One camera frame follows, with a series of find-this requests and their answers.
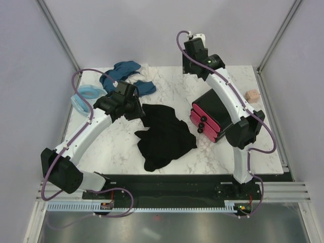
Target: marble tabletop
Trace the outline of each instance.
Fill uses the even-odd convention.
[[[252,66],[227,66],[226,68],[242,94],[251,89],[259,90]],[[234,157],[232,147],[226,138],[216,144],[212,143],[206,136],[197,132],[197,128],[189,118],[191,103],[210,87],[202,79],[197,80],[195,75],[182,74],[182,67],[151,67],[151,70],[156,73],[153,82],[157,92],[141,97],[141,103],[173,107],[177,118],[184,120],[190,132],[196,136],[198,148],[192,149],[160,170],[147,172],[144,170],[144,157],[137,147],[140,139],[134,135],[135,131],[147,130],[147,128],[143,127],[140,119],[127,121],[121,117],[97,137],[85,151],[77,167],[83,171],[104,174],[232,174]],[[80,85],[90,84],[102,87],[99,77],[99,73],[84,72]],[[262,99],[252,106],[255,110],[262,109],[265,112]],[[84,120],[85,117],[73,109],[66,138]],[[254,146],[265,150],[272,148],[271,138],[264,128],[261,129]],[[252,152],[251,169],[256,174],[283,173],[277,151],[273,154]]]

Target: small tan box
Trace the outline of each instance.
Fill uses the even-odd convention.
[[[259,91],[257,90],[249,90],[245,94],[246,100],[251,104],[251,103],[257,103],[257,101],[260,98]]]

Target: black knob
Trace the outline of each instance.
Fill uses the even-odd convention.
[[[207,117],[205,117],[204,115],[200,118],[200,120],[204,123],[207,121]]]

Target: pink drawer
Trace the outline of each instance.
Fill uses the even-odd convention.
[[[196,127],[198,127],[199,123],[201,123],[200,116],[194,110],[191,111],[190,120]],[[203,128],[203,133],[206,135],[206,137],[208,137],[209,140],[215,143],[217,138],[217,132],[211,126],[209,126],[208,123],[204,124],[205,127]]]
[[[215,130],[218,133],[221,131],[219,125],[212,118],[210,118],[208,114],[205,113],[197,104],[192,104],[192,108],[199,115],[199,122],[200,122],[200,117],[205,116],[207,117],[207,121],[205,122],[205,125],[208,124],[213,130]]]

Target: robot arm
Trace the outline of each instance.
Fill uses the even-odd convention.
[[[216,70],[219,74],[227,79],[227,83],[218,75],[211,73],[209,70],[196,65],[183,55],[183,72],[196,74],[202,78],[215,91],[220,100],[226,107],[233,125],[225,132],[229,144],[233,147],[234,153],[234,178],[240,184],[251,181],[252,176],[248,171],[247,156],[248,148],[256,141],[261,124],[258,123],[247,109],[264,120],[265,115],[262,110],[256,112],[254,108],[244,99],[237,87],[231,82],[225,64],[216,54],[208,56],[208,49],[205,48],[205,36],[196,34],[184,43],[185,53],[195,61]],[[237,97],[244,101],[244,107]]]
[[[138,96],[134,95],[135,90],[136,86],[121,81],[114,92],[99,98],[94,104],[93,119],[81,136],[78,136],[67,148],[67,142],[79,132],[80,129],[77,129],[54,150],[46,148],[41,153],[43,176],[45,177],[52,162],[58,156],[57,151],[65,147],[67,150],[51,171],[49,181],[67,193],[73,193],[77,189],[101,190],[105,178],[97,173],[79,171],[76,165],[98,135],[116,119],[124,115],[127,120],[133,120],[145,115]]]

